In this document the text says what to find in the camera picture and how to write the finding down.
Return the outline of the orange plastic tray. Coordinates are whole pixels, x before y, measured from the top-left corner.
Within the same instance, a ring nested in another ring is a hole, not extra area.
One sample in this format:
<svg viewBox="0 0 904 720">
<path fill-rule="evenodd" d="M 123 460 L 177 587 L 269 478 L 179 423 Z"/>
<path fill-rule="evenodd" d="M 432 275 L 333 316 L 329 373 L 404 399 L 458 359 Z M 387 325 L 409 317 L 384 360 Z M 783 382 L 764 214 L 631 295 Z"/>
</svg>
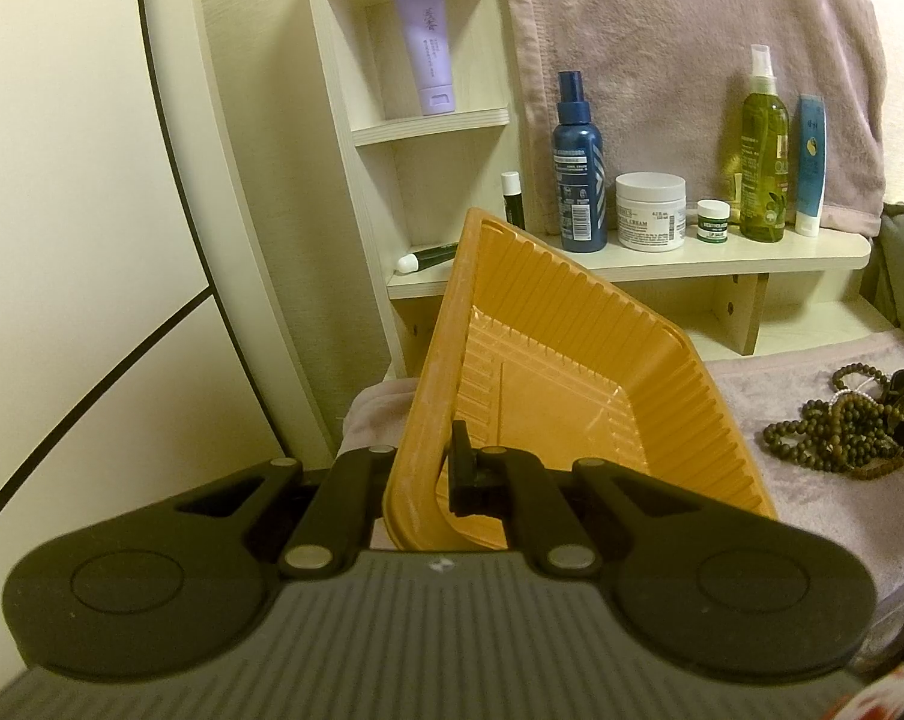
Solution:
<svg viewBox="0 0 904 720">
<path fill-rule="evenodd" d="M 445 466 L 454 421 L 473 447 L 527 450 L 550 470 L 600 457 L 772 517 L 760 468 L 687 333 L 488 211 L 468 211 L 384 522 L 411 551 L 500 550 L 501 525 L 457 518 Z"/>
</svg>

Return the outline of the black tube white cap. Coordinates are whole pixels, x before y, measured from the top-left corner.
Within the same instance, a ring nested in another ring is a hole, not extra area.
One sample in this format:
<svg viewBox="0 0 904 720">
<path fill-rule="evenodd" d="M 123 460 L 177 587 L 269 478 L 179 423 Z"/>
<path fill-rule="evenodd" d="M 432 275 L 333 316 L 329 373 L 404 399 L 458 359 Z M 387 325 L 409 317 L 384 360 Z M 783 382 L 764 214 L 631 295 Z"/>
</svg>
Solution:
<svg viewBox="0 0 904 720">
<path fill-rule="evenodd" d="M 395 273 L 397 275 L 411 275 L 418 271 L 427 270 L 441 263 L 449 262 L 457 254 L 459 246 L 457 244 L 434 245 L 434 247 L 426 247 L 426 249 L 411 250 L 408 254 L 402 255 L 397 263 L 395 263 Z"/>
</svg>

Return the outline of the green oil spray bottle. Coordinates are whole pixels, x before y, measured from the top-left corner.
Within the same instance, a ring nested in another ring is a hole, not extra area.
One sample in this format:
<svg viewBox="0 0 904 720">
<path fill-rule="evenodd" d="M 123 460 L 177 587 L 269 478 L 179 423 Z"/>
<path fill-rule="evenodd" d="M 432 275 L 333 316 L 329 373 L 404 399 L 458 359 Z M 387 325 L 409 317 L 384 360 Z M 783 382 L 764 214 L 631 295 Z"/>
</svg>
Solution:
<svg viewBox="0 0 904 720">
<path fill-rule="evenodd" d="M 740 109 L 732 163 L 732 215 L 745 238 L 779 242 L 789 198 L 789 112 L 777 96 L 771 49 L 750 46 L 749 94 Z"/>
</svg>

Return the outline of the blue white tube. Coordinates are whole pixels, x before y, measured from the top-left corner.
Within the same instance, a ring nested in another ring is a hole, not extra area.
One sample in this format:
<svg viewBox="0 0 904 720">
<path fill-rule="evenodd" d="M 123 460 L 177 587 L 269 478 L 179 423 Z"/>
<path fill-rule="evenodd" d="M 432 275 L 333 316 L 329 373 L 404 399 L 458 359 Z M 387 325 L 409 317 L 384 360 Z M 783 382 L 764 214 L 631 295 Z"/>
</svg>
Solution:
<svg viewBox="0 0 904 720">
<path fill-rule="evenodd" d="M 816 238 L 820 234 L 828 172 L 828 117 L 823 99 L 808 94 L 800 96 L 797 124 L 795 231 L 805 238 Z"/>
</svg>

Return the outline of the small green lid jar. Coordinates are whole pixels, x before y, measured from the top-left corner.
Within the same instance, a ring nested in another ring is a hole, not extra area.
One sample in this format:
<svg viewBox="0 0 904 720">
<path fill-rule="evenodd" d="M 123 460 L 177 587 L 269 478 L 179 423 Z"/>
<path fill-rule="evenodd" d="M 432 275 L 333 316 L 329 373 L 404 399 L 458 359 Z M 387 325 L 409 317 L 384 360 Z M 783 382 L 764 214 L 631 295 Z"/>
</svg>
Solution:
<svg viewBox="0 0 904 720">
<path fill-rule="evenodd" d="M 729 236 L 731 205 L 724 200 L 703 199 L 696 204 L 696 239 L 724 244 Z"/>
</svg>

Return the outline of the small black white stick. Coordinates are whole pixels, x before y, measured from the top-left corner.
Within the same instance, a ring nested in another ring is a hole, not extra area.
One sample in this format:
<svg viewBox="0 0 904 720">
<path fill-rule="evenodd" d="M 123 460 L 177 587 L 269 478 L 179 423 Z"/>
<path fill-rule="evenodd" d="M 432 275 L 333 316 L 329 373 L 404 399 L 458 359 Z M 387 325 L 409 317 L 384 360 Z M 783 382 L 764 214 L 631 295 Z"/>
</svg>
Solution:
<svg viewBox="0 0 904 720">
<path fill-rule="evenodd" d="M 523 229 L 525 213 L 523 213 L 522 181 L 519 172 L 504 171 L 501 174 L 501 190 L 507 222 Z"/>
</svg>

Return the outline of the white cream jar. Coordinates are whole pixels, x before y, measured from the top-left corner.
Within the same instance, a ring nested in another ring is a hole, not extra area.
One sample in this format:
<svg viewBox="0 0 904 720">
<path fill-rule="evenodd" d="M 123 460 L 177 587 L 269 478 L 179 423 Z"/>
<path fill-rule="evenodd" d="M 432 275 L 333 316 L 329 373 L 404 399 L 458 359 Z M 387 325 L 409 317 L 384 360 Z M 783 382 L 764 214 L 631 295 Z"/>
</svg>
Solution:
<svg viewBox="0 0 904 720">
<path fill-rule="evenodd" d="M 685 242 L 687 183 L 665 172 L 624 172 L 615 179 L 618 239 L 637 252 L 670 252 Z"/>
</svg>

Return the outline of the blue spray bottle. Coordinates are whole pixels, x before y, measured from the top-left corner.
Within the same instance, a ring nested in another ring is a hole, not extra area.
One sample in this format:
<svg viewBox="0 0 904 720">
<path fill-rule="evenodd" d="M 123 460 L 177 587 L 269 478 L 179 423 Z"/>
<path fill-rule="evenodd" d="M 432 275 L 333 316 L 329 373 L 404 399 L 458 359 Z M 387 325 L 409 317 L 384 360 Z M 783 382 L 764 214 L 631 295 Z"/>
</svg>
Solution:
<svg viewBox="0 0 904 720">
<path fill-rule="evenodd" d="M 551 137 L 562 249 L 592 254 L 607 245 L 602 135 L 577 70 L 558 73 L 558 125 Z"/>
</svg>

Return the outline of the mauve fleece blanket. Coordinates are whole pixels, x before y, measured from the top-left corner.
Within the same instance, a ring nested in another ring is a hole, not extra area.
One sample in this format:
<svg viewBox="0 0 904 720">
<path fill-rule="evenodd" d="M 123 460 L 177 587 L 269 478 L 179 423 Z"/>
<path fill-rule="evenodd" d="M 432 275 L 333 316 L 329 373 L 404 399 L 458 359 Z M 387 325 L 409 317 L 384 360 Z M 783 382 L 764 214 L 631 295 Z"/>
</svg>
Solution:
<svg viewBox="0 0 904 720">
<path fill-rule="evenodd" d="M 562 249 L 551 154 L 560 71 L 582 75 L 608 181 L 665 172 L 685 179 L 690 200 L 724 199 L 749 94 L 750 46 L 766 44 L 786 107 L 808 94 L 827 108 L 820 234 L 849 232 L 870 247 L 879 236 L 888 192 L 887 64 L 872 0 L 506 0 L 506 8 L 522 109 L 523 166 L 509 169 L 522 181 L 520 231 L 577 265 L 619 243 L 608 234 L 592 254 Z M 760 468 L 773 518 L 782 517 L 786 505 L 749 426 L 732 418 Z"/>
</svg>

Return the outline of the cream wooden shelf unit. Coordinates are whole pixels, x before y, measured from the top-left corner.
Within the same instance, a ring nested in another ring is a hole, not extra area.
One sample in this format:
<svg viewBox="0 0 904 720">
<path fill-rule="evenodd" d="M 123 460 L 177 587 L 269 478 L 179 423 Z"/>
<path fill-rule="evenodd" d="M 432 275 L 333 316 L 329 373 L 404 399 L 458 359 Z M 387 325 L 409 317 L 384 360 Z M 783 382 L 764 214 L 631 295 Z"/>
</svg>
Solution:
<svg viewBox="0 0 904 720">
<path fill-rule="evenodd" d="M 392 0 L 309 0 L 336 145 L 387 340 L 388 371 L 421 369 L 447 265 L 400 277 L 411 250 L 450 244 L 470 208 L 504 211 L 501 176 L 520 169 L 522 109 L 506 0 L 445 0 L 455 107 L 421 112 Z M 885 322 L 859 293 L 867 239 L 823 231 L 758 244 L 688 241 L 646 255 L 610 242 L 580 265 L 685 328 L 708 359 L 856 340 Z"/>
</svg>

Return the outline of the lilac cosmetic tube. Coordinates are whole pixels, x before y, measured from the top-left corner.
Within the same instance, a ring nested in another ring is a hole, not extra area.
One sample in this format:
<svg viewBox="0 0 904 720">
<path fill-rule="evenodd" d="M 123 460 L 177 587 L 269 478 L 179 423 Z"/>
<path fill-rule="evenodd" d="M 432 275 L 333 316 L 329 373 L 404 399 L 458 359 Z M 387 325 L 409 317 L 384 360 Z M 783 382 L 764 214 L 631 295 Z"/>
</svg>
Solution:
<svg viewBox="0 0 904 720">
<path fill-rule="evenodd" d="M 392 0 L 402 21 L 420 108 L 424 115 L 455 110 L 445 0 Z"/>
</svg>

